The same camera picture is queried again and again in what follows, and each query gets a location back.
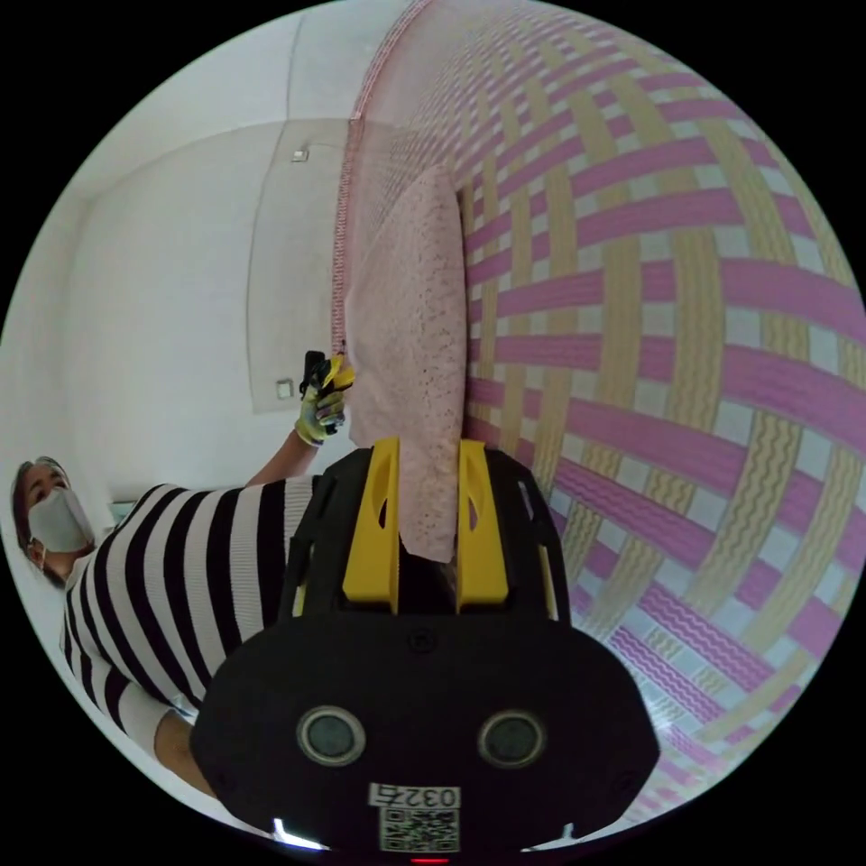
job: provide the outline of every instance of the light switch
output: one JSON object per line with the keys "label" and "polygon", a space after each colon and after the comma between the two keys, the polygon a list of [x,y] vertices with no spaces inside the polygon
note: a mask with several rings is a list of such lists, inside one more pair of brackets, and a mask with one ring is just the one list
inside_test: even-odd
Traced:
{"label": "light switch", "polygon": [[295,382],[292,379],[280,379],[277,382],[277,399],[289,400],[295,396]]}

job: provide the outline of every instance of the glove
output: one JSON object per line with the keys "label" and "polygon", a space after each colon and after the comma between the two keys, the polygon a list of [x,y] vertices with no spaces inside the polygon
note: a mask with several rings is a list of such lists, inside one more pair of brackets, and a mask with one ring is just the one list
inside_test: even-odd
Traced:
{"label": "glove", "polygon": [[295,430],[308,445],[318,448],[343,426],[344,409],[343,392],[334,391],[327,397],[320,397],[319,389],[310,385],[301,401]]}

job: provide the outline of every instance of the pink and yellow woven wall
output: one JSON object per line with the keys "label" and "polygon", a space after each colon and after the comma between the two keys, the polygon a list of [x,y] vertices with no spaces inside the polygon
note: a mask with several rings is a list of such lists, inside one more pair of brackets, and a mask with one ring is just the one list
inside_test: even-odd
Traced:
{"label": "pink and yellow woven wall", "polygon": [[378,226],[446,161],[468,433],[532,467],[576,625],[640,685],[664,751],[640,823],[767,737],[851,603],[866,313],[778,148],[663,51],[529,0],[425,0],[400,27],[355,119],[335,342]]}

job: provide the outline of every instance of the white face mask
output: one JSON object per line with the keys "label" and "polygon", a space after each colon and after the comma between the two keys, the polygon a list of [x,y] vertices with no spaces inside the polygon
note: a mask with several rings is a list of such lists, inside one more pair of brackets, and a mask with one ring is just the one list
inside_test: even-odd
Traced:
{"label": "white face mask", "polygon": [[55,487],[28,514],[30,532],[51,553],[76,553],[93,540],[93,530],[78,497],[65,487]]}

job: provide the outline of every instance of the pillow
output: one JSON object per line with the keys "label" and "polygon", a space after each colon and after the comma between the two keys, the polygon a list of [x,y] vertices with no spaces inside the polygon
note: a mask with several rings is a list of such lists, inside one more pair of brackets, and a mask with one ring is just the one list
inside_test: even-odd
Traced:
{"label": "pillow", "polygon": [[415,556],[450,562],[466,371],[463,233],[444,165],[397,200],[345,299],[355,369],[349,437],[400,437],[400,530]]}

